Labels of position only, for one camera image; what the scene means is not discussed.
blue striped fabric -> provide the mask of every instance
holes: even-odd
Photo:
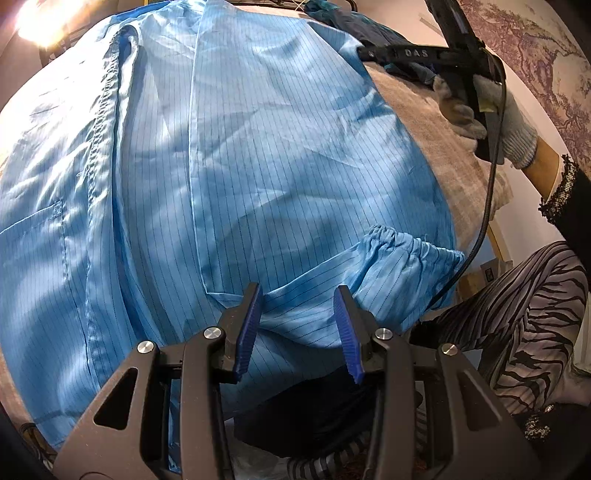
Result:
[[[229,416],[342,364],[337,285],[403,331],[461,263],[357,45],[165,2],[104,20],[13,97],[0,345],[52,445],[137,342],[188,339],[248,281],[264,313],[248,372],[222,388]]]

glove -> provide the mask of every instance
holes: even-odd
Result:
[[[498,111],[501,107],[501,85],[480,75],[474,75],[474,87],[480,104],[492,104]],[[454,98],[446,81],[437,75],[433,81],[441,114],[451,123],[457,134],[481,140],[486,137],[486,128],[474,119],[474,111],[462,100]],[[511,92],[507,91],[505,116],[501,127],[503,155],[515,168],[528,167],[535,157],[538,132],[524,118]]]

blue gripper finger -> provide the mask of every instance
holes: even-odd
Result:
[[[234,372],[240,378],[251,361],[252,348],[262,313],[262,288],[258,283],[250,283],[244,291],[242,305],[248,302],[248,308],[238,340],[236,341],[236,364]]]
[[[363,381],[365,371],[361,356],[361,342],[358,333],[365,332],[359,309],[349,288],[338,286],[333,297],[333,310],[339,329],[340,343],[345,356],[345,364],[356,384]]]

black gripper frame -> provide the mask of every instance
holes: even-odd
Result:
[[[262,292],[250,283],[217,327],[187,342],[134,348],[86,409],[57,456],[59,480],[233,480],[220,383],[248,367]],[[172,380],[181,380],[181,473],[168,469]]]
[[[348,335],[341,333],[343,350],[345,342],[358,342],[361,379],[378,386],[363,480],[536,477],[540,464],[533,449],[458,349],[413,346],[396,334],[380,340],[374,316],[357,307],[346,286],[335,296],[341,296],[350,325]],[[359,378],[360,369],[347,363]],[[425,471],[415,468],[415,381],[423,382],[427,408]]]

black sleeve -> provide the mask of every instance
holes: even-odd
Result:
[[[591,182],[568,155],[558,189],[540,212],[562,234],[591,277]]]

